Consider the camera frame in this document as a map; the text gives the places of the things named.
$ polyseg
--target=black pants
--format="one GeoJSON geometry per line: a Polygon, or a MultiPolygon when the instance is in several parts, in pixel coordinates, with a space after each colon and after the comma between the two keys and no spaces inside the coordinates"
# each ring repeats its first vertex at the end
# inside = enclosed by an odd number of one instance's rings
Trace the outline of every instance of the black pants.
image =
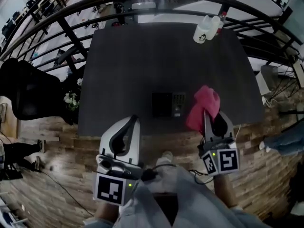
{"type": "Polygon", "coordinates": [[[19,166],[27,168],[31,171],[34,171],[34,166],[24,157],[31,155],[32,153],[36,153],[40,151],[40,146],[38,144],[27,144],[27,143],[12,143],[12,144],[4,144],[4,152],[5,152],[5,163],[14,164],[17,163],[19,166]]]}

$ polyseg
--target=person's arm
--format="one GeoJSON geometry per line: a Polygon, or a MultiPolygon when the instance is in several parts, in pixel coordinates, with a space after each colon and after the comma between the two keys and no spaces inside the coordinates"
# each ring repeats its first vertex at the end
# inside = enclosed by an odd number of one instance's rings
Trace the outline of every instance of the person's arm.
{"type": "Polygon", "coordinates": [[[87,220],[85,228],[112,228],[118,218],[119,207],[106,202],[99,202],[93,218],[87,220]]]}
{"type": "Polygon", "coordinates": [[[228,208],[238,205],[236,194],[227,175],[215,176],[213,182],[215,195],[222,200],[228,208]]]}
{"type": "Polygon", "coordinates": [[[109,221],[114,224],[118,218],[118,214],[119,214],[118,209],[119,206],[117,205],[113,205],[101,201],[98,204],[95,217],[109,221]]]}

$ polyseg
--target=sneaker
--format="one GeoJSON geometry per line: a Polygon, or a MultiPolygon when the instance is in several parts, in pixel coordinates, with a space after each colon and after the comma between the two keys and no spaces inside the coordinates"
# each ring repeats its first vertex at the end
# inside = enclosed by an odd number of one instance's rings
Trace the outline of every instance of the sneaker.
{"type": "Polygon", "coordinates": [[[37,144],[40,147],[40,151],[39,152],[44,153],[45,152],[45,149],[44,149],[45,141],[44,140],[38,140],[37,144]]]}
{"type": "Polygon", "coordinates": [[[40,162],[41,162],[41,159],[39,156],[36,156],[36,161],[35,161],[35,170],[36,171],[41,171],[40,170],[40,162]]]}
{"type": "Polygon", "coordinates": [[[262,141],[258,147],[260,150],[264,149],[266,147],[264,141],[262,141]]]}
{"type": "Polygon", "coordinates": [[[173,154],[170,151],[165,151],[162,153],[162,157],[167,158],[170,162],[173,160],[173,154]]]}

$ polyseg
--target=pink cloth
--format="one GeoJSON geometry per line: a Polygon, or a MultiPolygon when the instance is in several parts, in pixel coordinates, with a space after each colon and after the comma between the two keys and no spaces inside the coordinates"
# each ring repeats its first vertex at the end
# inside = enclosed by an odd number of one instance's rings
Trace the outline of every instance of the pink cloth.
{"type": "Polygon", "coordinates": [[[212,120],[214,120],[219,113],[220,98],[213,89],[206,85],[195,93],[194,98],[197,103],[193,106],[187,117],[186,126],[203,134],[205,125],[204,111],[207,111],[212,120]]]}

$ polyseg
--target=dark gray table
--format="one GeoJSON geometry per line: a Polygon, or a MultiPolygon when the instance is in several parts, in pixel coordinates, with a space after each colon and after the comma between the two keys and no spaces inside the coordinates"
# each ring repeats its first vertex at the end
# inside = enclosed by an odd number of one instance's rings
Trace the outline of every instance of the dark gray table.
{"type": "Polygon", "coordinates": [[[196,25],[152,23],[97,30],[82,84],[79,135],[101,136],[116,121],[140,117],[143,134],[187,130],[193,95],[203,85],[221,98],[233,124],[261,121],[264,109],[250,62],[232,30],[204,44],[196,25]],[[152,117],[151,93],[185,92],[180,118],[152,117]]]}

